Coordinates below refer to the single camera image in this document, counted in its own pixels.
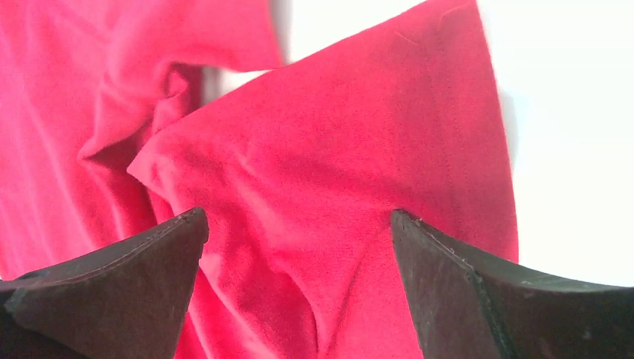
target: red cloth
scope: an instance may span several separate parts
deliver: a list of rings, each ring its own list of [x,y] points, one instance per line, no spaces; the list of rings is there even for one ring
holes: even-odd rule
[[[191,65],[279,64],[267,11],[0,2],[0,274],[202,206],[178,358],[420,358],[390,211],[517,260],[475,1],[429,0],[189,114]]]

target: black textured material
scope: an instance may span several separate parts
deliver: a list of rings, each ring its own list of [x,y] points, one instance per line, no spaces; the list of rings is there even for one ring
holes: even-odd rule
[[[634,358],[634,288],[556,277],[392,216],[425,359]]]
[[[171,359],[209,229],[192,209],[85,256],[0,281],[0,358]]]

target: red t-shirt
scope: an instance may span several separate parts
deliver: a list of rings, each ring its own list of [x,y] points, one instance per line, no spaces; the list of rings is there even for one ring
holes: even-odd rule
[[[428,0],[196,111],[198,66],[280,66],[266,1],[2,1],[0,64],[0,274],[202,206],[177,358],[420,358],[396,208],[517,260],[474,0]]]

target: garment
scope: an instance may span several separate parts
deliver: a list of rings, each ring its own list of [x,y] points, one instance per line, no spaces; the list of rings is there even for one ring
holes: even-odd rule
[[[177,358],[420,358],[390,212],[517,261],[476,3],[429,0],[191,112],[195,65],[280,65],[267,4],[228,3],[0,5],[0,274],[201,206]]]

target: white surface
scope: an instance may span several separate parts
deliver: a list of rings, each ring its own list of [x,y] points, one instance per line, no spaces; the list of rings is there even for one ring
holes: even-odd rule
[[[276,0],[291,61],[417,0]],[[480,0],[514,167],[522,264],[634,286],[634,2]],[[220,92],[259,73],[222,73]]]

